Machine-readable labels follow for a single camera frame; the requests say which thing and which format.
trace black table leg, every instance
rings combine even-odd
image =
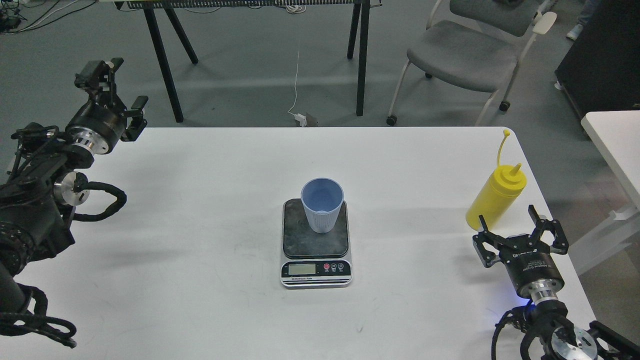
[[[184,49],[187,51],[187,55],[189,55],[189,59],[191,60],[191,63],[197,64],[198,56],[193,51],[193,48],[191,47],[191,42],[189,42],[189,38],[187,37],[187,34],[184,33],[184,29],[182,28],[182,24],[180,23],[180,20],[178,20],[178,16],[175,14],[175,10],[164,9],[164,12],[166,12],[166,16],[169,18],[169,21],[171,21],[171,25],[173,25],[173,28],[175,29],[175,33],[178,34],[178,37],[180,38],[180,42],[182,42],[182,46],[184,46]]]
[[[154,43],[158,64],[160,64],[160,71],[162,72],[166,92],[169,95],[169,101],[171,101],[175,121],[182,122],[184,121],[184,117],[182,116],[178,93],[175,91],[175,85],[173,84],[173,77],[171,76],[169,62],[167,61],[166,53],[164,52],[164,45],[162,43],[162,38],[160,37],[160,30],[158,29],[156,15],[153,9],[143,9],[142,11],[145,12],[145,18],[147,19],[147,25],[149,26],[149,33],[151,34],[151,41]]]
[[[356,34],[358,33],[358,20],[360,19],[360,8],[362,4],[353,4],[353,15],[351,16],[351,32],[349,32],[349,49],[347,49],[347,59],[353,59],[353,48],[356,45]]]
[[[356,116],[364,112],[364,79],[367,74],[367,41],[369,39],[369,10],[371,0],[362,0],[362,20],[360,21],[360,50],[358,62],[358,95],[356,98]]]

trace bottle cap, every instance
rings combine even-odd
[[[504,196],[518,196],[527,185],[527,177],[520,170],[521,166],[522,164],[497,167],[489,178],[493,189]]]

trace chair leg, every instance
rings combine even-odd
[[[391,106],[389,107],[389,114],[387,116],[391,116],[394,114],[394,106],[396,105],[396,99],[398,97],[398,93],[400,92],[400,85],[402,85],[402,81],[404,79],[404,75],[406,74],[406,70],[411,65],[411,61],[407,60],[406,64],[402,69],[402,74],[400,74],[400,80],[398,81],[398,85],[396,86],[396,92],[394,93],[394,98],[391,100]]]
[[[484,114],[486,113],[487,109],[489,108],[489,105],[491,104],[491,102],[493,101],[493,99],[495,98],[496,94],[498,94],[498,90],[494,91],[491,96],[489,96],[489,99],[486,101],[486,103],[484,104],[484,108],[482,108],[482,111],[480,111],[480,116],[478,116],[478,119],[476,120],[476,123],[474,124],[474,126],[478,126],[480,125],[480,122],[482,121],[482,119],[484,118]]]
[[[504,97],[502,98],[502,102],[508,102],[507,98],[509,97],[509,92],[511,91],[511,87],[513,86],[513,81],[516,79],[516,74],[518,74],[519,68],[520,67],[516,65],[516,68],[513,69],[513,73],[511,74],[509,85],[507,85],[507,90],[504,92]]]

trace gray chair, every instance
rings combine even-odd
[[[493,98],[509,81],[500,104],[500,110],[507,111],[510,105],[507,96],[520,62],[536,35],[545,34],[556,20],[556,14],[552,12],[537,17],[538,21],[529,41],[519,49],[511,42],[456,22],[442,20],[432,25],[441,2],[442,0],[438,0],[433,7],[427,29],[419,41],[406,52],[408,61],[402,69],[387,116],[387,124],[391,126],[397,122],[394,105],[410,64],[424,71],[427,79],[436,77],[468,90],[490,92],[491,96],[484,104],[476,120],[476,126],[484,117]],[[510,34],[506,35],[507,37],[522,37],[534,20],[539,5],[537,0],[451,0],[449,9],[455,15],[485,23]]]

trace table leg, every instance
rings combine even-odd
[[[362,0],[362,20],[360,21],[360,51],[358,62],[358,95],[356,98],[356,116],[364,112],[364,80],[367,74],[367,41],[369,39],[369,10],[371,0]]]
[[[187,51],[187,55],[189,55],[189,59],[191,60],[191,63],[197,64],[198,56],[193,51],[193,48],[191,47],[191,42],[189,42],[189,38],[187,37],[187,34],[184,33],[184,29],[182,28],[182,24],[180,23],[180,20],[178,20],[178,15],[175,14],[175,10],[164,9],[164,12],[166,12],[166,16],[169,18],[169,21],[171,21],[171,25],[173,25],[175,33],[178,34],[178,38],[180,38],[180,42],[182,42],[182,46],[184,46],[184,49]]]
[[[182,116],[182,108],[180,108],[178,93],[175,91],[171,69],[169,68],[169,62],[167,61],[166,53],[164,52],[164,45],[162,43],[162,37],[160,36],[160,30],[158,29],[156,15],[153,9],[143,9],[142,11],[145,13],[145,18],[147,19],[149,33],[151,34],[151,41],[153,41],[154,43],[154,49],[156,50],[158,64],[160,65],[160,71],[162,72],[166,92],[169,95],[169,101],[171,102],[175,121],[183,122],[184,117]]]
[[[353,4],[353,14],[351,15],[351,31],[349,32],[349,48],[347,49],[347,59],[353,59],[353,48],[356,46],[356,35],[358,33],[358,21],[360,20],[360,8],[362,4]]]
[[[578,275],[631,245],[631,237],[640,232],[640,211],[630,204],[586,233],[569,248],[569,256]]]

